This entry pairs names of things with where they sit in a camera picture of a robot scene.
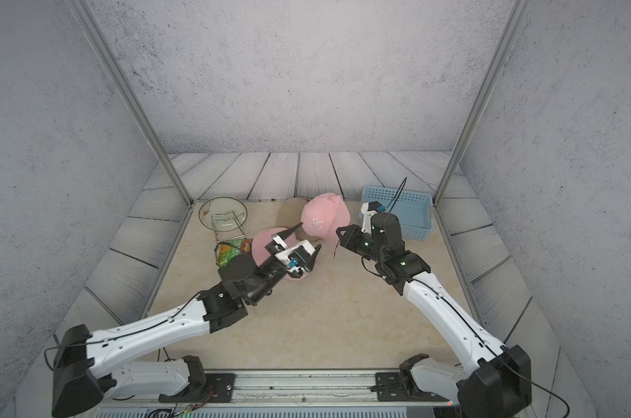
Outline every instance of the black cable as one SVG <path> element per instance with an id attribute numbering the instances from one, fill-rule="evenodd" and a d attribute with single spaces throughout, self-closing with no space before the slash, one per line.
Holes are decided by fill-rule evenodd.
<path id="1" fill-rule="evenodd" d="M 417 280 L 417 279 L 411 279 L 411 280 L 415 280 L 418 283 L 422 284 L 423 286 L 426 286 L 429 290 L 431 290 L 432 292 L 434 292 L 437 296 L 438 296 L 438 292 L 436 290 L 434 290 L 434 288 L 432 288 L 431 286 L 429 286 L 428 284 L 424 283 L 423 281 Z M 448 306 L 451 307 L 451 309 L 454 311 L 454 313 L 456 313 L 460 319 L 469 327 L 469 329 L 471 330 L 471 332 L 473 332 L 473 334 L 476 336 L 476 338 L 478 338 L 481 343 L 483 344 L 483 346 L 485 346 L 487 348 L 487 350 L 492 353 L 492 355 L 494 355 L 496 358 L 498 358 L 503 364 L 504 366 L 506 366 L 506 368 L 508 370 L 510 370 L 511 372 L 515 373 L 519 378 L 528 381 L 529 383 L 531 383 L 532 385 L 536 386 L 539 389 L 545 390 L 545 392 L 549 393 L 550 395 L 553 395 L 554 397 L 556 397 L 557 399 L 559 399 L 560 401 L 563 402 L 564 405 L 566 405 L 566 414 L 562 417 L 562 418 L 566 418 L 568 417 L 568 415 L 571 412 L 571 407 L 568 405 L 568 402 L 564 401 L 564 399 L 562 397 L 560 397 L 559 395 L 557 395 L 556 393 L 554 393 L 551 390 L 545 389 L 544 387 L 542 387 L 541 385 L 539 385 L 538 383 L 527 379 L 526 377 L 524 377 L 522 374 L 516 372 L 515 370 L 513 370 L 513 368 L 511 366 L 509 366 L 502 358 L 501 355 L 496 354 L 486 343 L 485 341 L 478 335 L 478 333 L 471 327 L 471 325 L 469 324 L 469 322 L 467 322 L 464 317 L 459 313 L 459 311 L 457 311 L 457 309 L 454 308 L 454 306 L 443 296 L 441 296 L 441 300 L 444 301 L 445 303 L 448 304 Z"/>
<path id="2" fill-rule="evenodd" d="M 383 276 L 381 276 L 380 274 L 378 274 L 378 273 L 374 273 L 374 272 L 372 272 L 371 270 L 369 270 L 368 268 L 366 268 L 366 265 L 364 265 L 364 256 L 363 256 L 363 255 L 361 256 L 360 260 L 361 260 L 361 266 L 362 266 L 362 267 L 364 267 L 364 269 L 365 269 L 367 272 L 370 272 L 371 274 L 373 274 L 373 275 L 374 275 L 374 276 L 376 276 L 376 277 L 380 277 L 380 278 L 382 278 L 382 277 L 383 277 Z"/>
<path id="3" fill-rule="evenodd" d="M 55 345 L 60 345 L 60 341 L 58 340 L 58 337 L 55 335 L 54 332 L 51 333 L 51 336 L 53 337 L 53 340 L 55 341 Z M 49 358 L 46 357 L 46 351 L 44 351 L 44 361 L 46 362 L 46 367 L 48 367 L 49 369 L 51 369 L 51 371 L 53 371 L 52 365 L 49 364 Z"/>
<path id="4" fill-rule="evenodd" d="M 169 418 L 172 416 L 172 412 L 175 411 L 176 408 L 174 409 L 168 409 L 168 408 L 160 408 L 160 409 L 154 409 L 153 411 L 151 411 L 150 413 L 148 413 L 148 415 L 146 415 L 146 418 L 158 418 L 158 414 L 160 413 L 167 413 L 169 415 L 167 415 L 167 417 L 165 418 Z"/>
<path id="5" fill-rule="evenodd" d="M 239 251 L 243 251 L 240 247 L 237 247 L 236 245 L 232 244 L 231 242 L 227 242 L 227 241 L 221 241 L 221 242 L 217 243 L 216 247 L 213 249 L 213 251 L 216 251 L 221 244 L 225 244 L 228 247 L 236 248 Z"/>
<path id="6" fill-rule="evenodd" d="M 399 196 L 401 196 L 402 192 L 404 191 L 404 186 L 406 186 L 406 180 L 408 180 L 408 177 L 404 177 L 404 180 L 399 185 L 399 188 L 397 188 L 395 196 L 392 198 L 392 200 L 390 200 L 390 203 L 392 204 L 392 206 L 390 207 L 390 204 L 388 204 L 388 213 L 391 213 L 392 210 L 395 208 L 397 200 L 399 200 Z"/>
<path id="7" fill-rule="evenodd" d="M 191 298 L 190 298 L 190 299 L 189 299 L 189 300 L 185 303 L 185 305 L 181 306 L 181 308 L 177 311 L 177 313 L 175 313 L 175 314 L 173 314 L 173 315 L 169 316 L 166 320 L 161 321 L 161 322 L 158 322 L 157 324 L 154 324 L 154 325 L 152 325 L 152 326 L 149 326 L 148 328 L 144 328 L 143 330 L 138 330 L 138 331 L 134 331 L 134 332 L 128 332 L 128 333 L 127 333 L 127 334 L 125 334 L 125 335 L 115 336 L 115 337 L 112 337 L 112 338 L 110 338 L 110 339 L 104 339 L 104 340 L 101 340 L 101 341 L 81 342 L 81 343 L 79 343 L 79 344 L 69 344 L 69 345 L 66 345 L 66 346 L 61 346 L 61 345 L 58 345 L 58 346 L 56 346 L 56 347 L 48 347 L 46 350 L 44 350 L 44 359 L 46 360 L 46 364 L 47 364 L 47 365 L 49 365 L 49 369 L 53 370 L 53 368 L 52 368 L 52 367 L 51 367 L 51 365 L 49 364 L 48 357 L 46 357 L 46 353 L 47 353 L 47 352 L 49 352 L 50 350 L 57 350 L 58 348 L 67 348 L 67 347 L 80 347 L 80 346 L 86 346 L 86 345 L 92 345 L 92 344 L 102 344 L 102 343 L 107 343 L 107 342 L 110 342 L 110 341 L 115 341 L 115 340 L 123 339 L 123 338 L 125 338 L 125 337 L 127 337 L 127 336 L 132 336 L 132 335 L 135 335 L 135 334 L 139 334 L 139 333 L 144 332 L 144 331 L 152 330 L 153 328 L 156 328 L 157 326 L 160 326 L 160 325 L 164 324 L 165 322 L 169 322 L 170 320 L 173 320 L 174 318 L 176 318 L 176 316 L 177 316 L 177 315 L 178 315 L 178 314 L 179 314 L 182 310 L 184 310 L 184 309 L 185 309 L 185 307 L 186 307 L 186 306 L 187 306 L 190 302 L 192 302 L 192 301 L 193 301 L 193 299 L 194 299 L 195 297 L 197 297 L 197 296 L 200 294 L 200 292 L 201 292 L 201 291 L 199 291 L 199 292 L 195 293 L 195 294 L 194 294 L 194 295 L 193 295 L 193 296 L 192 296 L 192 297 L 191 297 Z"/>
<path id="8" fill-rule="evenodd" d="M 166 356 L 167 356 L 167 359 L 166 359 L 165 361 L 176 361 L 176 359 L 175 359 L 175 358 L 171 358 L 171 357 L 169 356 L 169 353 L 167 353 L 167 349 L 166 349 L 165 347 L 162 347 L 162 350 L 164 350 L 164 355 L 166 355 Z"/>
<path id="9" fill-rule="evenodd" d="M 563 404 L 566 405 L 566 414 L 564 414 L 564 416 L 562 416 L 562 418 L 568 417 L 568 415 L 571 413 L 571 407 L 568 405 L 568 402 L 564 401 L 564 399 L 562 397 L 560 397 L 559 395 L 554 393 L 552 390 L 545 389 L 544 387 L 542 387 L 538 383 L 536 383 L 536 382 L 534 382 L 532 380 L 529 380 L 526 377 L 524 377 L 522 374 L 514 371 L 513 368 L 511 366 L 509 366 L 506 362 L 504 362 L 504 360 L 501 357 L 499 357 L 499 360 L 504 364 L 504 366 L 506 366 L 506 368 L 508 370 L 510 370 L 511 372 L 515 373 L 517 375 L 517 377 L 521 378 L 522 380 L 526 380 L 527 382 L 529 382 L 532 385 L 536 386 L 538 389 L 545 390 L 545 392 L 549 393 L 550 395 L 552 395 L 552 396 L 556 397 L 557 399 L 559 399 L 560 401 L 562 401 Z"/>

